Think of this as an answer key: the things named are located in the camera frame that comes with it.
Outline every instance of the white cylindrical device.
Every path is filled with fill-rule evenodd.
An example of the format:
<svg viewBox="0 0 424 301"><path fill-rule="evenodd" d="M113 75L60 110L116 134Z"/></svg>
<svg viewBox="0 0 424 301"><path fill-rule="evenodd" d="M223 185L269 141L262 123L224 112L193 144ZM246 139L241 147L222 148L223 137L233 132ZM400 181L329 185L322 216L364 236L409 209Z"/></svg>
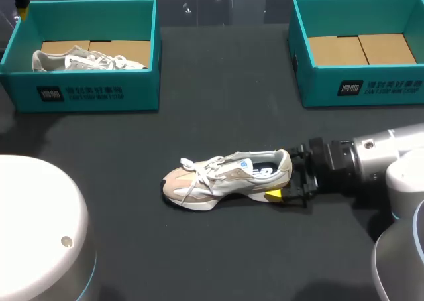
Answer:
<svg viewBox="0 0 424 301"><path fill-rule="evenodd" d="M415 149L393 162L386 171L386 185L395 219L412 217L424 200L424 149Z"/></svg>
<svg viewBox="0 0 424 301"><path fill-rule="evenodd" d="M84 198L59 168L0 155L0 301L98 301Z"/></svg>
<svg viewBox="0 0 424 301"><path fill-rule="evenodd" d="M382 301L424 300L424 202L377 240L371 267Z"/></svg>

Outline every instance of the sneaker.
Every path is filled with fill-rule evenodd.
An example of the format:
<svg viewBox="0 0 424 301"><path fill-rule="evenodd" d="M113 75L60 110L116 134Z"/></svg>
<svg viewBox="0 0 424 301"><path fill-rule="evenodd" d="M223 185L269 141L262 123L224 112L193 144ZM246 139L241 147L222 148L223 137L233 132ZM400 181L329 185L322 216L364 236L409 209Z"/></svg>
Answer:
<svg viewBox="0 0 424 301"><path fill-rule="evenodd" d="M236 152L198 163L182 158L181 164L165 176L162 193L171 202L191 210L211 210L231 193L259 202L275 201L266 193L283 188L292 175L292 161L282 149Z"/></svg>
<svg viewBox="0 0 424 301"><path fill-rule="evenodd" d="M58 70L131 70L147 69L146 66L123 56L111 57L97 51L84 50L74 46L64 54L46 54L37 50L32 55L34 71Z"/></svg>

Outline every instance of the shoe sole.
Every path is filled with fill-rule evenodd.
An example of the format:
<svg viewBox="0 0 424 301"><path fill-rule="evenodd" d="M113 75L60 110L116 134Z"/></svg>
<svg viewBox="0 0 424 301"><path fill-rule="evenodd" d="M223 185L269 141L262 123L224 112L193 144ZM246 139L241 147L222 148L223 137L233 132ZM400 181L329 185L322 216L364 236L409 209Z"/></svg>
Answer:
<svg viewBox="0 0 424 301"><path fill-rule="evenodd" d="M218 202L220 200L222 200L225 197L225 196L222 196L218 200L208 200L207 202L197 202L197 203L184 202L184 203L181 203L180 200L174 200L172 198L167 197L167 195L165 195L165 193L164 193L165 182L166 181L163 180L160 183L160 189L161 189L162 195L167 200L170 200L173 204L176 204L176 205L183 207L183 208L187 208L188 210L201 210L201 211L211 210L212 208L214 208L218 204ZM254 200L255 202L266 202L266 203L281 202L281 200L277 199L276 197L267 195L266 192L252 193L252 194L240 193L240 194L249 197L251 200Z"/></svg>

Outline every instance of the cardboard insert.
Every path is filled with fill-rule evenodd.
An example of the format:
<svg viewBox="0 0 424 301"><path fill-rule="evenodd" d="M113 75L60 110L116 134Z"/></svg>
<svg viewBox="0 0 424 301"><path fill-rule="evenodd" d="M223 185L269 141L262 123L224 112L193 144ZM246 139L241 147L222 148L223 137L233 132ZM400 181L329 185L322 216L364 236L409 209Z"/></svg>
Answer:
<svg viewBox="0 0 424 301"><path fill-rule="evenodd" d="M47 54L63 54L73 46L80 46L88 51L98 51L108 56L124 56L127 60L139 62L149 67L150 41L46 41L43 42L41 51Z"/></svg>
<svg viewBox="0 0 424 301"><path fill-rule="evenodd" d="M416 64L402 34L308 38L317 66Z"/></svg>

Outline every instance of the black tabletop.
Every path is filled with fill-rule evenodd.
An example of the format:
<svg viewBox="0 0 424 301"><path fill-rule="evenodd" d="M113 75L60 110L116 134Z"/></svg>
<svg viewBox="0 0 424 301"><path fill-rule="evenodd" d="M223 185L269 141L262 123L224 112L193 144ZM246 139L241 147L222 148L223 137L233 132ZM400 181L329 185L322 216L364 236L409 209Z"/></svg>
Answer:
<svg viewBox="0 0 424 301"><path fill-rule="evenodd" d="M421 107L304 109L286 25L162 29L157 113L14 114L0 90L0 153L46 160L81 189L102 300L377 300L368 227L378 210L325 194L284 208L230 197L166 205L180 158L349 139L424 121Z"/></svg>

